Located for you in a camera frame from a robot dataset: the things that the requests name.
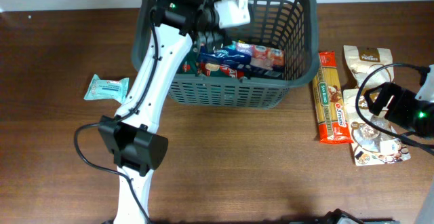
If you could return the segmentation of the teal wet wipes packet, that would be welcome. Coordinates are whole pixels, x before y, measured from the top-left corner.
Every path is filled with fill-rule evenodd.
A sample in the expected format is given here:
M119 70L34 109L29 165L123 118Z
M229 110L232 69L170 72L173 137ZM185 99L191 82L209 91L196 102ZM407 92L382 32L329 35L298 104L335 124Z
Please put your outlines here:
M129 81L130 79L127 77L119 81L103 80L97 74L94 74L83 99L113 99L122 104L126 100Z

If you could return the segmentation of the grey plastic basket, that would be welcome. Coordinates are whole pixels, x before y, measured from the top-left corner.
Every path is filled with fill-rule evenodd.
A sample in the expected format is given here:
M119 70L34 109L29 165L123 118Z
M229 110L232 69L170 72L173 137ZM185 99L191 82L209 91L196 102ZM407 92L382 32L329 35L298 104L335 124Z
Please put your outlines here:
M132 63L139 72L151 32L141 12L132 48ZM308 84L319 68L316 0L249 0L249 24L223 29L227 44L246 42L284 51L282 79L259 77L206 77L176 71L166 97L187 105L275 107L291 88Z

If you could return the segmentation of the green Nescafe coffee bag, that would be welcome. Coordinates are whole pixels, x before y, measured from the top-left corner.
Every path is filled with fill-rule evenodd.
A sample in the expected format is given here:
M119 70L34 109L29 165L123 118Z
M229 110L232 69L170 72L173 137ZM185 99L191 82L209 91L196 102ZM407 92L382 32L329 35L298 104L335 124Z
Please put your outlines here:
M223 64L215 64L195 53L188 53L177 70L178 74L194 74L196 76L205 75L206 77L230 77L240 79L245 77L243 71L237 71Z

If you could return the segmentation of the Kleenex tissue multipack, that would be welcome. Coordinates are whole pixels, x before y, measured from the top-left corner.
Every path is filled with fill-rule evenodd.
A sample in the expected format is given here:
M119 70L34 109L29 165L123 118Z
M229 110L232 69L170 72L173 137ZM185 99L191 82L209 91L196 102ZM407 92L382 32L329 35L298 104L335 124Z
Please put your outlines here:
M243 71L245 77L282 79L285 68L284 51L262 45L233 42L219 50L199 54L215 64L223 64L237 71Z

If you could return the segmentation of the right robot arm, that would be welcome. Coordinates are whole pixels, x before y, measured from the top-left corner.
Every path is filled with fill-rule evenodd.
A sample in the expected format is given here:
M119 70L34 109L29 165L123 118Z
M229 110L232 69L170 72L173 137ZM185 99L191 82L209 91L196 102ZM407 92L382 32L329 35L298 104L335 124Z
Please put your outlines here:
M391 67L405 67L414 69L420 75L420 90L414 93L396 83L384 82L375 88L365 89L370 78L375 74ZM364 97L368 110L373 115L379 115L383 108L387 108L384 118L392 122L406 132L397 134L383 129L362 115L359 108L356 112L360 118L369 126L381 133L398 138L407 146L419 148L430 155L433 155L433 146L419 143L410 138L411 135L420 138L433 138L433 65L428 67L416 66L414 64L395 63L387 64L372 71L360 85L356 98Z

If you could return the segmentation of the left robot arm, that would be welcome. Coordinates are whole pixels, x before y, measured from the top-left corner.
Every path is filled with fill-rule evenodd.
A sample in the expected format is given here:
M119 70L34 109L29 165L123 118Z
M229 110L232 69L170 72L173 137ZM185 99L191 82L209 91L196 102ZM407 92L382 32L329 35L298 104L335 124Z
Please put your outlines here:
M150 223L152 175L167 152L168 139L157 134L162 106L176 71L193 45L222 45L222 0L150 0L141 15L151 32L146 54L125 102L112 118L97 125L113 155L119 177L114 223Z

